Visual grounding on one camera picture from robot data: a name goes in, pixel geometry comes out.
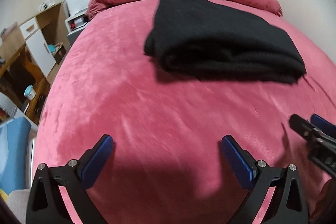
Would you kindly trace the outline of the white nightstand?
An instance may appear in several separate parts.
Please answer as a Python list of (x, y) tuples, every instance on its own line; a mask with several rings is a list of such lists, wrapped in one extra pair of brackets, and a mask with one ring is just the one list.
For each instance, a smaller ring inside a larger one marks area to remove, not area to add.
[(68, 31), (67, 39), (72, 46), (88, 24), (86, 11), (90, 0), (65, 0), (69, 16), (65, 20)]

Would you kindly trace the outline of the pink bed sheet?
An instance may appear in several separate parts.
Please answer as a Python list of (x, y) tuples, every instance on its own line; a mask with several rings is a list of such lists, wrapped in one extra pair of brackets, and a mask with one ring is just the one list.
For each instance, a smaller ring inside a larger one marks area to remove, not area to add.
[(107, 9), (80, 34), (46, 100), (34, 165), (64, 165), (109, 134), (114, 154), (88, 192), (109, 223), (226, 223), (246, 195), (219, 150), (230, 134), (255, 159), (295, 164), (314, 210), (329, 177), (288, 119), (335, 122), (334, 63), (284, 19), (233, 3), (285, 30), (306, 75), (293, 85), (171, 75), (143, 53), (157, 4)]

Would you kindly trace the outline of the wooden desk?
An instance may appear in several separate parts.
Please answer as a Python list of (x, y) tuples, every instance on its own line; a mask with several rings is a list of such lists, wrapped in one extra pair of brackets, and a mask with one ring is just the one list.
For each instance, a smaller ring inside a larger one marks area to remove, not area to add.
[[(18, 27), (1, 40), (1, 93), (8, 96), (32, 122), (39, 124), (50, 84), (33, 62)], [(29, 85), (36, 91), (32, 101), (24, 96)]]

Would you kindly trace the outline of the light blue lidded bucket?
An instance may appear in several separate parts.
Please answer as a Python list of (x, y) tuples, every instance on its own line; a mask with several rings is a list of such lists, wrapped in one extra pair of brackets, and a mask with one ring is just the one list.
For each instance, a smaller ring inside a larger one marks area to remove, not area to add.
[(25, 96), (28, 100), (30, 100), (30, 101), (32, 101), (32, 100), (35, 98), (35, 96), (36, 96), (36, 91), (35, 91), (35, 89), (34, 89), (34, 87), (33, 87), (32, 85), (29, 85), (29, 86), (26, 88), (26, 90), (25, 90), (25, 92), (24, 92), (24, 96)]

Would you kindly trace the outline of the grey office chair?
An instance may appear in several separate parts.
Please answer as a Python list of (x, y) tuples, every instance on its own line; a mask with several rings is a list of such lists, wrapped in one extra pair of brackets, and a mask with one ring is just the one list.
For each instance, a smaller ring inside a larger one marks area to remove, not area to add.
[(0, 94), (0, 119), (1, 122), (14, 118), (18, 110), (17, 105), (5, 94)]

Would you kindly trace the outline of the wooden cabinet with white doors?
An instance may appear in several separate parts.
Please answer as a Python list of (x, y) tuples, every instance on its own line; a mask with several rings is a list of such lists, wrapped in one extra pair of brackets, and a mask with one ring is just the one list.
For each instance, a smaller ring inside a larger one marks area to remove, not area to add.
[(49, 76), (56, 65), (49, 45), (61, 44), (66, 50), (70, 47), (65, 20), (63, 5), (57, 3), (19, 26), (33, 60), (45, 77)]

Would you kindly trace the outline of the black pants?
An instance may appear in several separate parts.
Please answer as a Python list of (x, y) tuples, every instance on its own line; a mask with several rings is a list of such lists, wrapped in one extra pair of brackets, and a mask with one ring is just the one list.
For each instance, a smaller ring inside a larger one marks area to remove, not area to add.
[(208, 0), (159, 0), (144, 53), (164, 71), (203, 78), (292, 84), (306, 73), (284, 30)]

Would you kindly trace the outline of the blue mattress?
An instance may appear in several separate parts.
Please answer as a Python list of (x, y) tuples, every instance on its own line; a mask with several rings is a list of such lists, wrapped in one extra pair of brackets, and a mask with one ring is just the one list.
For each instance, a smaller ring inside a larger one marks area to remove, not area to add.
[(21, 117), (1, 124), (1, 191), (9, 195), (29, 186), (27, 151), (30, 122)]

